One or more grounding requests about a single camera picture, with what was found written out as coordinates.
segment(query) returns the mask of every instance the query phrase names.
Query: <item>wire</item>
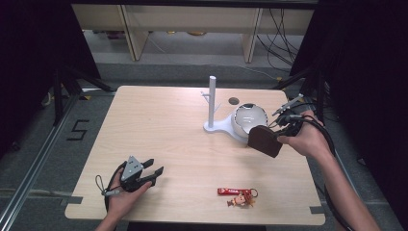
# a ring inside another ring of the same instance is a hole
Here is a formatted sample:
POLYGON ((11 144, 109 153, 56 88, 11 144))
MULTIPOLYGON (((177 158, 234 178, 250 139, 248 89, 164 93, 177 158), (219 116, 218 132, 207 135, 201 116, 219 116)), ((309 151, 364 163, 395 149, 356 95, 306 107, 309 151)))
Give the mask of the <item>wire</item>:
POLYGON ((280 12, 281 12, 281 20, 280 20, 280 23, 279 23, 279 26, 278 26, 278 23, 276 22, 275 17, 273 16, 272 10, 269 9, 270 17, 272 18, 273 23, 275 24, 275 27, 276 27, 276 35, 275 35, 275 37, 273 38, 273 40, 270 40, 270 41, 271 41, 271 43, 272 43, 274 46, 276 46, 277 48, 279 48, 279 49, 281 49, 281 50, 284 50, 284 51, 287 51, 288 54, 289 54, 289 56, 291 57, 292 62, 293 62, 296 54, 291 50, 291 48, 294 49, 295 51, 298 51, 298 49, 295 48, 295 47, 288 41, 288 39, 286 38, 285 22, 284 22, 285 10, 284 10, 284 9, 281 9, 280 12), (274 43, 278 35, 279 35, 280 38, 283 40, 283 42, 284 42, 284 44, 285 44, 285 46, 286 46, 286 49, 285 49, 285 48, 282 48, 282 47, 280 47, 280 46, 278 46, 278 45, 276 45, 276 44, 274 43))

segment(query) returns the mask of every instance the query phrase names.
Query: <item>hand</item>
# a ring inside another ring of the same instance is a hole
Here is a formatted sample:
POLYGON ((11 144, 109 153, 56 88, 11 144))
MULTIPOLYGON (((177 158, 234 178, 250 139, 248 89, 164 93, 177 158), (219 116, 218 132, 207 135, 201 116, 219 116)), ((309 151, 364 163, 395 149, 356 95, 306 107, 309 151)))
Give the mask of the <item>hand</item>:
MULTIPOLYGON (((123 169, 117 172, 110 190, 116 188, 117 186, 120 186, 119 178, 121 172, 123 172, 123 169)), ((117 190, 123 192, 110 196, 108 216, 111 215, 119 219, 125 217, 125 215, 127 215, 133 208, 135 202, 139 199, 139 197, 142 194, 144 194, 150 188, 151 185, 152 183, 149 181, 134 192, 123 191, 121 187, 117 188, 117 190)))
MULTIPOLYGON (((120 174, 123 169, 119 170, 115 175, 114 181, 111 185, 111 189, 120 186, 120 174)), ((120 190, 119 194, 114 194, 109 197, 109 210, 108 214, 96 228, 96 230, 115 230, 115 227, 119 221, 125 217, 134 207, 136 201, 141 197, 152 185, 152 182, 147 182, 142 185, 138 190, 134 192, 123 191, 121 187, 116 190, 120 190)))
MULTIPOLYGON (((307 116, 314 116, 314 113, 306 111, 302 115, 306 116, 306 119, 312 120, 307 116)), ((302 128, 295 137, 280 136, 278 141, 290 145, 294 150, 306 157, 318 159, 321 155, 331 153, 324 135, 307 122, 303 122, 302 128)))

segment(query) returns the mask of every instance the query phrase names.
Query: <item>black cable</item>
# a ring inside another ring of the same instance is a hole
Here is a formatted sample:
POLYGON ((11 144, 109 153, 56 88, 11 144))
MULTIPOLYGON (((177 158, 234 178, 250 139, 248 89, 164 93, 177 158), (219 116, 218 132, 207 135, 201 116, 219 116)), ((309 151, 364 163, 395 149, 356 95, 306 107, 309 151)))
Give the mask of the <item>black cable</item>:
POLYGON ((285 62, 288 65, 292 65, 292 63, 290 61, 288 61, 287 59, 285 59, 283 56, 279 55, 278 53, 276 53, 275 51, 273 51, 272 49, 270 49, 270 46, 267 46, 266 44, 264 44, 264 42, 261 40, 261 38, 259 36, 257 36, 259 42, 261 42, 261 44, 264 46, 264 48, 272 55, 274 55, 276 58, 278 58, 279 60, 285 62))
POLYGON ((273 20, 273 23, 275 24, 276 32, 277 32, 276 35, 275 35, 275 37, 273 38, 273 40, 272 40, 271 42, 274 43, 274 41, 275 41, 277 35, 280 35, 280 37, 281 37, 281 39, 283 40, 283 42, 285 43, 287 49, 281 48, 280 46, 278 46, 278 45, 276 45, 276 44, 274 44, 274 45, 275 45, 276 47, 278 47, 279 49, 281 49, 281 50, 287 51, 287 52, 289 53, 289 55, 290 55, 292 61, 293 61, 293 60, 294 60, 293 52, 292 52, 292 50, 290 49, 289 46, 291 46, 291 47, 292 47, 294 50, 296 50, 296 51, 298 51, 298 49, 296 49, 296 48, 288 41, 288 39, 286 38, 285 23, 284 23, 285 10, 284 10, 284 9, 281 9, 281 22, 279 23, 279 26, 278 26, 278 24, 277 24, 277 22, 276 22, 276 20, 275 20, 275 18, 274 18, 274 16, 273 16, 273 13, 272 13, 272 10, 271 10, 271 9, 269 9, 269 14, 270 14, 270 16, 271 16, 271 18, 272 18, 272 20, 273 20))

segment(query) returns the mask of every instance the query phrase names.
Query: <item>white stand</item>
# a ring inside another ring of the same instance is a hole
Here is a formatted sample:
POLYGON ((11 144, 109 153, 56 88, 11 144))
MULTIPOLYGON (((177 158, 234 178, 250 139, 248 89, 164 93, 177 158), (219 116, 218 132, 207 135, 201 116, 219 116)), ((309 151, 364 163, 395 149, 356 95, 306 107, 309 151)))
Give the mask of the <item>white stand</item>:
POLYGON ((204 130, 208 133, 223 132, 229 134, 237 141, 248 143, 247 138, 240 137, 239 135, 237 135, 237 133, 234 132, 234 128, 231 124, 231 116, 233 116, 233 114, 230 114, 227 118, 223 120, 214 121, 215 113, 214 106, 216 102, 216 81, 217 78, 215 76, 210 76, 210 93, 201 92, 201 95, 206 97, 207 102, 209 103, 208 121, 204 123, 204 130))

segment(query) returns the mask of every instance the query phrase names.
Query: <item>gray floor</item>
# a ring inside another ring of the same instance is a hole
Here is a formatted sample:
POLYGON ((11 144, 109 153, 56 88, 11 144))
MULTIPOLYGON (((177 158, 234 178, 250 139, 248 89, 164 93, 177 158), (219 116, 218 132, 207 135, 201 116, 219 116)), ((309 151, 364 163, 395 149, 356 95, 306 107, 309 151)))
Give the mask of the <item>gray floor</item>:
MULTIPOLYGON (((140 61, 131 60, 126 40, 109 40, 104 34, 84 32, 102 78, 113 87, 120 85, 206 86, 209 75, 219 78, 221 88, 268 89, 277 77, 288 77, 290 68, 275 58, 268 61, 267 52, 257 42, 251 64, 243 61, 241 39, 232 34, 206 34, 194 37, 187 33, 168 34, 154 32, 150 35, 140 61)), ((293 46, 299 46, 302 37, 288 37, 293 46)), ((279 51, 289 58, 287 53, 279 51)), ((297 94, 300 83, 286 89, 288 96, 297 94)), ((64 216, 66 200, 87 160, 90 149, 113 100, 111 94, 95 94, 89 100, 79 100, 68 114, 31 193, 15 219, 12 230, 92 230, 98 220, 72 220, 64 216), (71 130, 78 119, 77 128, 87 130, 81 141, 68 141, 80 134, 71 130)), ((8 204, 13 191, 23 180, 27 169, 36 158, 42 144, 51 131, 53 105, 38 111, 31 126, 18 140, 21 149, 10 151, 0 161, 0 208, 8 204)), ((327 129, 330 132, 358 194, 368 205, 383 230, 402 230, 386 199, 372 179, 370 172, 358 164, 352 141, 344 130, 341 119, 331 107, 324 110, 327 129)), ((318 185, 322 178, 313 160, 308 160, 318 185)), ((325 206, 326 222, 323 226, 269 226, 268 230, 334 230, 331 213, 325 206)), ((125 230, 123 221, 118 230, 125 230)))

